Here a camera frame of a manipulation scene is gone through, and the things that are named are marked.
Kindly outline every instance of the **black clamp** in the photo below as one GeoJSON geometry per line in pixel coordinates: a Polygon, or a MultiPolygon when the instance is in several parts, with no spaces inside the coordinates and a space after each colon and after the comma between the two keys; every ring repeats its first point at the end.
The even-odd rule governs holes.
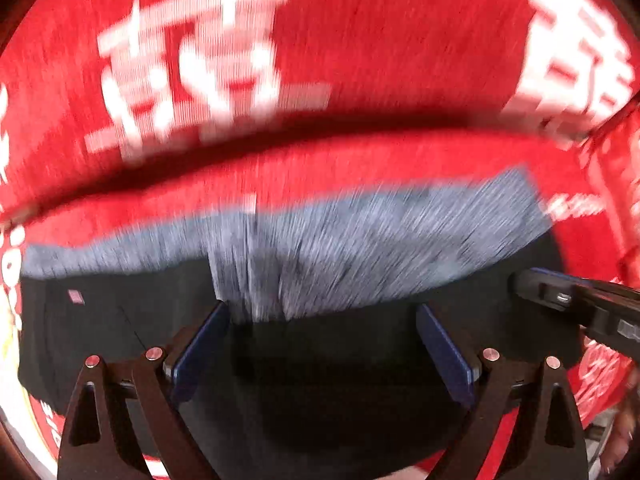
{"type": "Polygon", "coordinates": [[[219,302],[202,323],[184,327],[166,349],[108,364],[85,361],[66,414],[58,480],[149,480],[126,399],[137,399],[172,480],[219,480],[185,427],[177,407],[195,392],[200,374],[229,325],[219,302]]]}
{"type": "Polygon", "coordinates": [[[574,278],[546,269],[514,277],[514,292],[564,313],[587,337],[640,362],[640,294],[617,283],[574,278]]]}
{"type": "Polygon", "coordinates": [[[458,436],[429,475],[436,480],[475,480],[502,416],[520,402],[513,434],[496,478],[585,480],[587,453],[580,416],[561,362],[511,361],[493,348],[475,354],[461,334],[426,305],[416,324],[454,400],[469,407],[458,436]]]}

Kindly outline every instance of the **metal screw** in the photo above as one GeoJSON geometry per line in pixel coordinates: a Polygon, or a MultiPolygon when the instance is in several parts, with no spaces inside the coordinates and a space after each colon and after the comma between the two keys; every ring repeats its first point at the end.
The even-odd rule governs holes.
{"type": "Polygon", "coordinates": [[[487,361],[497,361],[500,359],[500,352],[495,348],[485,348],[482,350],[482,355],[487,361]]]}
{"type": "Polygon", "coordinates": [[[549,368],[553,368],[554,370],[558,370],[558,368],[560,367],[560,359],[558,359],[557,357],[550,355],[549,357],[546,358],[546,365],[549,368]]]}
{"type": "Polygon", "coordinates": [[[87,368],[94,368],[100,362],[100,358],[97,355],[90,355],[87,359],[84,360],[84,366],[87,368]]]}
{"type": "Polygon", "coordinates": [[[154,346],[145,352],[145,357],[150,361],[157,361],[162,357],[162,349],[159,346],[154,346]]]}

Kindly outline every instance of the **white logo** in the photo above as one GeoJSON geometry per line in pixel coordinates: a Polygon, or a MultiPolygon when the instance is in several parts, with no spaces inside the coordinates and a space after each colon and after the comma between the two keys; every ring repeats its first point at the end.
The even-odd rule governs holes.
{"type": "Polygon", "coordinates": [[[631,97],[634,70],[616,23],[589,0],[529,0],[524,66],[506,114],[534,114],[549,133],[585,132],[631,97]]]}
{"type": "Polygon", "coordinates": [[[568,193],[557,193],[548,202],[543,202],[540,208],[543,213],[551,216],[552,222],[559,222],[597,215],[604,211],[605,204],[601,197],[594,194],[578,193],[570,196],[568,193]]]}
{"type": "MultiPolygon", "coordinates": [[[[9,105],[9,97],[6,92],[6,86],[0,85],[0,132],[2,119],[6,115],[6,109],[9,105]]],[[[7,184],[6,167],[9,164],[9,134],[4,132],[0,137],[0,177],[7,184]]]]}
{"type": "Polygon", "coordinates": [[[60,444],[62,444],[62,437],[60,436],[60,432],[58,431],[58,425],[53,420],[53,410],[51,409],[51,406],[49,406],[42,400],[40,401],[40,406],[42,407],[42,411],[44,412],[45,420],[51,428],[51,437],[53,438],[53,443],[57,447],[60,447],[60,444]]]}
{"type": "Polygon", "coordinates": [[[238,117],[255,128],[278,110],[326,108],[329,85],[285,86],[276,69],[271,32],[277,7],[287,1],[164,0],[141,9],[135,0],[129,17],[98,36],[100,56],[111,60],[102,94],[113,125],[87,135],[87,150],[120,147],[136,156],[144,139],[164,143],[185,126],[199,126],[206,142],[225,135],[238,117]],[[178,68],[193,100],[175,102],[165,29],[191,22],[178,68]]]}
{"type": "MultiPolygon", "coordinates": [[[[20,268],[22,267],[22,253],[20,252],[20,245],[24,242],[24,227],[21,225],[12,229],[9,234],[9,245],[4,254],[2,254],[2,281],[4,285],[0,285],[0,295],[2,295],[2,302],[5,301],[9,304],[11,312],[14,315],[15,326],[18,330],[22,329],[22,319],[16,312],[16,306],[18,305],[18,290],[17,285],[20,281],[20,268]]],[[[0,247],[4,246],[4,229],[0,229],[0,247]]]]}

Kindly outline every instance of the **person's hand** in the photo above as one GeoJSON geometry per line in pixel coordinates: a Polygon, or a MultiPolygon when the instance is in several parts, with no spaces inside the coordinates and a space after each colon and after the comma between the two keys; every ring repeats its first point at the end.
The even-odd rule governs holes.
{"type": "Polygon", "coordinates": [[[629,451],[636,425],[640,422],[640,368],[635,368],[626,382],[628,393],[620,402],[611,435],[600,455],[602,474],[611,473],[629,451]]]}

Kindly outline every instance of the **gray fabric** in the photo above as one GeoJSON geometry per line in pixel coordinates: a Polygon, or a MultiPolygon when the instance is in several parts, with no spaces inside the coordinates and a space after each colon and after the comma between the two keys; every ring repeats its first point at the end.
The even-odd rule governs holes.
{"type": "Polygon", "coordinates": [[[482,184],[353,192],[277,213],[139,226],[82,248],[32,245],[32,278],[162,269],[208,255],[235,322],[388,301],[510,256],[551,227],[521,170],[482,184]]]}

